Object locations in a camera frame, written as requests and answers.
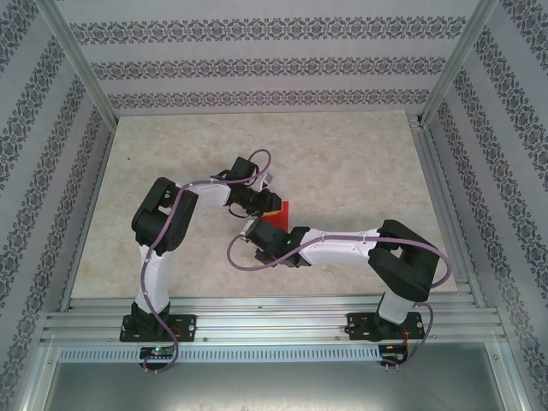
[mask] wire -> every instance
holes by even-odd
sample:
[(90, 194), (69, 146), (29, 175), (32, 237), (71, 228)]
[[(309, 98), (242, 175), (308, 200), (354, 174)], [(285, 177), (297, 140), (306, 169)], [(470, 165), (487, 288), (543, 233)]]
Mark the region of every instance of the wire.
[(168, 214), (168, 217), (165, 220), (164, 226), (160, 230), (160, 232), (158, 234), (158, 237), (156, 237), (156, 240), (154, 240), (152, 245), (148, 248), (148, 252), (146, 253), (146, 256), (145, 256), (145, 262), (143, 263), (143, 266), (141, 267), (141, 270), (140, 270), (140, 288), (141, 288), (141, 291), (143, 293), (143, 298), (145, 299), (146, 306), (148, 307), (148, 309), (151, 312), (152, 316), (159, 322), (159, 324), (162, 326), (162, 328), (164, 328), (164, 330), (166, 330), (167, 333), (170, 335), (170, 338), (173, 341), (174, 348), (175, 348), (176, 352), (175, 352), (175, 355), (173, 356), (173, 358), (171, 359), (171, 361), (169, 363), (167, 363), (165, 366), (163, 366), (162, 368), (159, 368), (158, 370), (152, 370), (152, 369), (150, 369), (146, 366), (146, 363), (151, 358), (151, 357), (146, 357), (145, 360), (143, 361), (143, 369), (145, 370), (145, 372), (153, 372), (155, 374), (158, 374), (160, 372), (167, 371), (175, 365), (177, 359), (179, 358), (179, 340), (176, 337), (176, 335), (174, 334), (174, 332), (162, 320), (162, 318), (158, 315), (158, 313), (156, 312), (156, 310), (152, 306), (151, 300), (150, 300), (150, 298), (148, 298), (148, 291), (146, 290), (145, 278), (146, 278), (146, 268), (148, 267), (148, 263), (151, 260), (152, 252), (158, 246), (158, 244), (162, 241), (162, 239), (165, 236), (165, 233), (167, 232), (168, 228), (170, 227), (171, 221), (173, 220), (173, 217), (175, 215), (175, 211), (176, 211), (177, 207), (179, 206), (179, 201), (181, 200), (182, 193), (186, 189), (188, 189), (192, 186), (208, 185), (208, 184), (226, 184), (226, 185), (239, 184), (239, 183), (243, 183), (243, 182), (250, 182), (253, 178), (257, 178), (257, 177), (262, 176), (268, 170), (268, 168), (271, 165), (272, 155), (271, 155), (271, 152), (269, 152), (265, 148), (260, 148), (258, 150), (255, 150), (251, 154), (251, 156), (249, 156), (249, 159), (253, 158), (254, 156), (259, 154), (260, 152), (265, 153), (268, 156), (268, 159), (266, 161), (265, 167), (253, 176), (250, 176), (248, 178), (243, 178), (241, 180), (232, 180), (232, 181), (216, 180), (215, 178), (212, 177), (210, 180), (198, 180), (196, 182), (189, 182), (189, 183), (185, 184), (184, 186), (182, 186), (181, 188), (179, 188), (179, 191), (177, 192), (177, 196), (175, 197), (173, 205), (171, 206), (170, 213)]
[(241, 271), (258, 271), (258, 270), (264, 270), (265, 268), (274, 267), (275, 265), (280, 264), (284, 260), (286, 260), (288, 257), (291, 257), (294, 254), (297, 254), (302, 250), (303, 248), (306, 248), (308, 246), (312, 246), (312, 244), (315, 244), (317, 242), (321, 242), (324, 240), (350, 240), (350, 241), (375, 241), (375, 242), (388, 242), (391, 244), (400, 244), (400, 245), (407, 245), (407, 246), (414, 246), (414, 247), (420, 247), (424, 248), (425, 250), (430, 251), (431, 253), (435, 253), (440, 259), (442, 259), (447, 266), (447, 271), (445, 272), (445, 275), (440, 279), (439, 281), (432, 284), (431, 289), (435, 289), (436, 287), (439, 287), (443, 283), (445, 283), (449, 277), (451, 277), (452, 267), (451, 263), (449, 261), (449, 258), (445, 254), (443, 254), (441, 251), (439, 251), (437, 248), (431, 246), (430, 244), (425, 244), (424, 242), (414, 241), (414, 240), (407, 240), (404, 238), (389, 238), (389, 237), (365, 237), (361, 235), (340, 235), (340, 234), (329, 234), (329, 235), (323, 235), (321, 237), (314, 238), (313, 240), (307, 241), (304, 244), (301, 244), (300, 246), (294, 248), (290, 252), (284, 254), (279, 259), (275, 259), (271, 263), (265, 264), (265, 265), (259, 265), (254, 267), (244, 267), (242, 265), (238, 265), (231, 257), (232, 253), (232, 247), (234, 244), (240, 240), (241, 238), (245, 238), (244, 235), (239, 234), (236, 237), (232, 239), (232, 241), (229, 244), (229, 247), (226, 250), (226, 257), (234, 268)]
[(238, 218), (242, 218), (242, 219), (243, 219), (243, 218), (248, 218), (248, 217), (251, 216), (251, 214), (247, 214), (246, 216), (242, 216), (241, 214), (236, 214), (235, 212), (232, 211), (232, 208), (231, 208), (231, 207), (232, 207), (232, 205), (229, 205), (229, 214), (230, 214), (231, 216), (238, 217)]
[(408, 366), (412, 361), (414, 361), (417, 354), (424, 348), (426, 339), (430, 335), (430, 331), (432, 329), (432, 325), (434, 324), (434, 310), (432, 310), (432, 306), (428, 304), (427, 302), (419, 302), (414, 305), (415, 307), (426, 307), (428, 308), (428, 312), (430, 313), (430, 321), (428, 321), (428, 327), (426, 327), (425, 336), (422, 337), (422, 340), (419, 342), (419, 346), (417, 349), (413, 352), (413, 355), (409, 356), (402, 364), (398, 364), (397, 362), (393, 360), (387, 360), (383, 358), (384, 362), (388, 362), (391, 364), (389, 368), (399, 370), (400, 368), (404, 368), (405, 366)]
[[(259, 166), (257, 166), (257, 164), (255, 164), (255, 172), (258, 172), (258, 171), (259, 171)], [(252, 182), (249, 182), (248, 184), (245, 184), (245, 186), (246, 186), (246, 187), (251, 187), (251, 186), (257, 181), (257, 178), (258, 178), (258, 177), (255, 177), (255, 178), (253, 179)]]

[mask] enclosure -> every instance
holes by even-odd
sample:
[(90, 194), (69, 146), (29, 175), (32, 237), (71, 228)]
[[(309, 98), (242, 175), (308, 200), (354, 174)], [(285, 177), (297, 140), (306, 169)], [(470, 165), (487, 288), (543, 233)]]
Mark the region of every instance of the enclosure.
[[(548, 409), (547, 0), (0, 7), (0, 409)], [(258, 148), (290, 228), (396, 219), (449, 256), (409, 367), (345, 332), (389, 291), (374, 270), (238, 271), (224, 208), (174, 253), (176, 366), (120, 341), (151, 185)]]

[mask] tabletop surface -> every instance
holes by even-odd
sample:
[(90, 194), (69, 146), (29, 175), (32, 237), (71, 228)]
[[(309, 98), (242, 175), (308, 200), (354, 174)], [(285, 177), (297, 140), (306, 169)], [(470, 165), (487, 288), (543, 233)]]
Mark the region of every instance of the tabletop surface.
[[(272, 153), (271, 190), (289, 201), (289, 229), (365, 231), (396, 219), (444, 251), (403, 111), (123, 117), (72, 296), (134, 297), (140, 256), (131, 219), (154, 181), (207, 178), (257, 148)], [(265, 164), (261, 155), (255, 160)], [(170, 295), (348, 295), (387, 289), (365, 266), (238, 271), (229, 265), (226, 247), (244, 224), (226, 207), (195, 212), (175, 251)], [(251, 244), (235, 245), (239, 264), (258, 265), (253, 256)], [(436, 278), (444, 270), (439, 263)], [(437, 290), (454, 291), (455, 282)]]

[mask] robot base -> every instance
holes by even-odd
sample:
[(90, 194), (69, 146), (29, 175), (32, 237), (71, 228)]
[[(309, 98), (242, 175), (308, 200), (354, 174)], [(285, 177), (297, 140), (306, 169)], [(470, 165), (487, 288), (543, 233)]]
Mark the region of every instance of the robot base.
[[(170, 305), (159, 315), (175, 333), (180, 343), (194, 341), (196, 335), (195, 315), (170, 314)], [(120, 341), (123, 343), (168, 343), (172, 340), (170, 335), (150, 313), (145, 313), (137, 307), (137, 304), (133, 303), (131, 314), (123, 317)]]
[(349, 335), (350, 340), (400, 340), (403, 338), (403, 329), (408, 333), (408, 340), (421, 340), (425, 336), (420, 313), (408, 313), (401, 325), (381, 319), (378, 313), (350, 313), (346, 319), (348, 326), (344, 332)]

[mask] decorative border pattern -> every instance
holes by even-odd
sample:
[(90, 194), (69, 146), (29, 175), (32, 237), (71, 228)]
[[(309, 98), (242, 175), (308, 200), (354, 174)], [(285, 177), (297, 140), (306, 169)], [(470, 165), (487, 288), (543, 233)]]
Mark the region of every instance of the decorative border pattern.
[(501, 0), (521, 36), (540, 61), (540, 67), (548, 71), (548, 13), (537, 0)]
[(10, 170), (19, 158), (19, 150), (27, 140), (64, 58), (63, 49), (55, 37), (51, 36), (33, 75), (25, 85), (25, 91), (12, 111), (13, 116), (9, 118), (0, 136), (0, 192), (5, 188), (4, 183), (9, 179)]
[(27, 249), (28, 240), (50, 188), (51, 179), (63, 153), (65, 142), (69, 137), (85, 91), (84, 85), (78, 76), (75, 76), (53, 125), (45, 150), (33, 173), (33, 179), (25, 193), (21, 209), (17, 212), (17, 220), (13, 223), (13, 229), (8, 234), (8, 240), (0, 255), (0, 308), (4, 307), (4, 300), (11, 290), (10, 284), (15, 280), (15, 274), (19, 270), (20, 260), (23, 257), (23, 252)]
[[(14, 342), (8, 349), (8, 359), (3, 363), (3, 372), (0, 375), (0, 381), (2, 381), (3, 385), (0, 393), (0, 409), (10, 409), (10, 403), (15, 397), (15, 390), (19, 383), (23, 364), (29, 354), (29, 346), (36, 331), (36, 323), (44, 305), (47, 290), (50, 287), (51, 276), (57, 264), (59, 251), (63, 246), (63, 239), (69, 226), (69, 219), (74, 210), (80, 186), (86, 173), (86, 167), (88, 166), (102, 121), (101, 115), (95, 108), (86, 125), (80, 149), (73, 163), (60, 205), (57, 208), (57, 215), (51, 225), (51, 232), (48, 235), (45, 250), (42, 253), (40, 264), (34, 275), (33, 286), (27, 297), (26, 308), (21, 312), (21, 319), (17, 325), (17, 334), (14, 335)], [(105, 143), (101, 163), (104, 161), (107, 147), (108, 141)], [(97, 184), (98, 176), (99, 173), (95, 176), (93, 190)]]
[(291, 17), (72, 23), (81, 45), (305, 39), (456, 39), (465, 17)]
[(93, 195), (95, 194), (95, 188), (97, 187), (99, 177), (101, 176), (101, 168), (103, 165), (103, 161), (106, 159), (106, 155), (109, 150), (110, 139), (113, 138), (115, 131), (110, 131), (109, 135), (106, 138), (106, 144), (104, 145), (104, 148), (103, 148), (103, 154), (101, 155), (101, 160), (99, 161), (99, 168), (97, 170), (97, 174), (95, 175), (95, 180), (93, 181), (93, 186), (92, 186), (92, 190), (90, 191), (89, 198), (87, 199), (86, 212), (84, 212), (84, 217), (82, 218), (80, 231), (78, 232), (78, 238), (76, 239), (76, 242), (74, 244), (74, 251), (72, 252), (70, 264), (68, 265), (67, 274), (65, 275), (65, 280), (63, 282), (63, 289), (61, 290), (59, 302), (57, 303), (57, 311), (61, 311), (63, 298), (65, 296), (65, 293), (67, 292), (67, 286), (69, 285), (70, 274), (72, 273), (72, 268), (74, 267), (74, 263), (76, 261), (76, 255), (78, 254), (78, 247), (80, 246), (80, 241), (82, 240), (82, 236), (84, 235), (84, 228), (86, 227), (87, 214), (89, 214), (89, 211), (92, 208)]
[(523, 146), (528, 150), (529, 158), (533, 159), (533, 167), (540, 171), (539, 178), (543, 180), (545, 191), (548, 191), (548, 137), (545, 126), (539, 122), (533, 106), (520, 88), (520, 82), (488, 28), (484, 28), (474, 49), (497, 89), (498, 97), (502, 99)]
[(33, 0), (13, 0), (0, 19), (0, 73), (3, 73), (38, 14)]
[(289, 90), (111, 94), (115, 109), (268, 105), (424, 104), (429, 90)]
[(531, 265), (531, 272), (536, 276), (535, 282), (542, 290), (540, 295), (546, 299), (548, 298), (548, 250), (542, 243), (541, 235), (537, 233), (537, 224), (527, 210), (527, 203), (521, 197), (517, 180), (513, 178), (509, 163), (504, 158), (503, 149), (497, 142), (497, 136), (464, 69), (456, 76), (453, 85), (461, 98), (479, 146), (483, 150), (485, 162), (489, 164), (500, 198), (504, 202), (508, 217), (512, 220), (512, 227), (521, 242), (525, 258)]
[(530, 318), (524, 308), (525, 302), (521, 297), (520, 290), (515, 285), (512, 271), (506, 262), (503, 245), (498, 239), (497, 230), (492, 222), (489, 209), (485, 205), (478, 179), (462, 144), (462, 137), (445, 100), (438, 109), (438, 118), (478, 225), (486, 256), (491, 261), (491, 268), (494, 278), (498, 282), (500, 295), (506, 306), (506, 311), (509, 313), (510, 322), (515, 328), (514, 333), (523, 352), (523, 360), (527, 363), (529, 375), (533, 379), (533, 387), (539, 392), (541, 404), (548, 408), (548, 385), (545, 383), (548, 365), (545, 363), (544, 355), (540, 352), (539, 339), (533, 334), (534, 328), (529, 324)]
[(436, 75), (444, 57), (327, 57), (93, 63), (99, 80), (279, 75)]

